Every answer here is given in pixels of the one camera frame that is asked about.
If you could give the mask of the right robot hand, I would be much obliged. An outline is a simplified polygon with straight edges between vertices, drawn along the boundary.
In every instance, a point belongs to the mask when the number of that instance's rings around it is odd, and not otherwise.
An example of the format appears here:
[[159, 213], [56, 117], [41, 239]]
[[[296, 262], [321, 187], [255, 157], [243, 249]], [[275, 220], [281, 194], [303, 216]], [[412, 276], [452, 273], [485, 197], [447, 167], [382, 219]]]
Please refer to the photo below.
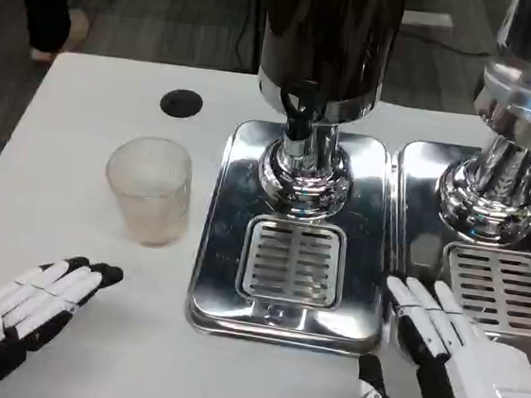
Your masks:
[[[421, 398], [531, 398], [527, 355], [489, 339], [446, 283], [427, 289], [415, 277], [396, 275], [385, 283]], [[360, 398], [391, 398], [377, 355], [361, 355], [358, 366]]]

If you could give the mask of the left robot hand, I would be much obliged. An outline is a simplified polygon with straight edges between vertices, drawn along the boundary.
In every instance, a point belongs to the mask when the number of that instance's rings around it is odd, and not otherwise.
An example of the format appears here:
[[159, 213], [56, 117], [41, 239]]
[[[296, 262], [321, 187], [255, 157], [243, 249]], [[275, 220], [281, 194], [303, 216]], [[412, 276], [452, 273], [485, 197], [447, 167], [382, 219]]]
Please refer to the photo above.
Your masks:
[[60, 334], [97, 291], [123, 278], [117, 266], [79, 256], [34, 267], [1, 288], [0, 381]]

